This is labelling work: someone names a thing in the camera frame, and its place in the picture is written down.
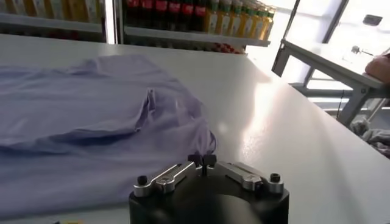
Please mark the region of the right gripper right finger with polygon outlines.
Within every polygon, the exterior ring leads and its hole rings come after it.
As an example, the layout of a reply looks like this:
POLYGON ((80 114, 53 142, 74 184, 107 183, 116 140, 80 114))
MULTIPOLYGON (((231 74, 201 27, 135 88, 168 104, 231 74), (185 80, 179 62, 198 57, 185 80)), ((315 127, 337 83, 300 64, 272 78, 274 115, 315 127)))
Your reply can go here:
POLYGON ((251 192, 259 191, 262 186, 271 194, 282 194, 284 182, 277 173, 266 176, 244 163, 228 163, 218 161, 216 155, 205 155, 203 165, 208 176, 224 176, 236 181, 243 189, 251 192))

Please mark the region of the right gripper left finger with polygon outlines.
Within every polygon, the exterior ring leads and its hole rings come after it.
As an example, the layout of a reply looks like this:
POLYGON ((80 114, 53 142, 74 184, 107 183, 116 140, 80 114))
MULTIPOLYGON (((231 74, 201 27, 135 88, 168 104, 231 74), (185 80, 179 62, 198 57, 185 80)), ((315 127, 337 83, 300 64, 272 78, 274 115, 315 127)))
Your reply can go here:
POLYGON ((202 169, 202 156, 189 155, 185 163, 175 164, 152 176, 138 176, 133 194, 136 197, 148 197, 154 192, 162 194, 174 192, 176 186, 183 180, 201 175, 202 169))

